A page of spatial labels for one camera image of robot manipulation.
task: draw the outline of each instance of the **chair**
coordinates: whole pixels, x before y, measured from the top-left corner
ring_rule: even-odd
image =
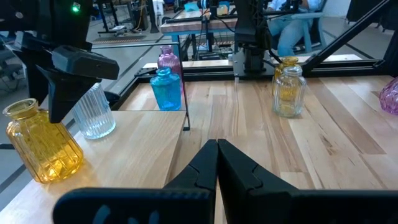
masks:
[[[311,29],[308,27],[308,23],[304,23],[304,36],[303,38],[297,42],[293,51],[294,54],[304,54],[310,53],[314,50],[324,49],[327,44],[325,41],[325,37],[323,36],[323,28],[322,28],[322,19],[323,19],[323,9],[325,8],[327,0],[323,0],[321,3],[321,8],[315,12],[310,13],[302,13],[302,14],[294,14],[291,15],[291,19],[302,19],[302,20],[310,20],[313,19],[313,25]],[[279,35],[273,37],[272,39],[272,48],[277,50]]]

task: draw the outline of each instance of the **yellow glass vase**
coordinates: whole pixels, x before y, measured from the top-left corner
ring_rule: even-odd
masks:
[[[282,63],[280,63],[278,66],[275,68],[274,72],[274,77],[272,79],[272,95],[275,95],[275,88],[276,88],[276,83],[275,81],[282,76],[284,72],[284,68],[287,67],[299,67],[301,66],[298,64],[299,59],[297,57],[285,57],[282,58]]]
[[[78,170],[83,151],[62,123],[50,123],[49,112],[39,109],[35,99],[13,103],[3,114],[12,119],[8,138],[34,180],[45,184]]]

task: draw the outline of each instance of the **purple glass vase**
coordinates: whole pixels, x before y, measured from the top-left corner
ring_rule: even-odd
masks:
[[[173,54],[171,45],[161,46],[162,54],[157,61],[158,68],[171,68],[172,73],[178,74],[181,78],[180,59]]]
[[[398,78],[383,88],[380,93],[380,105],[384,111],[398,115]]]

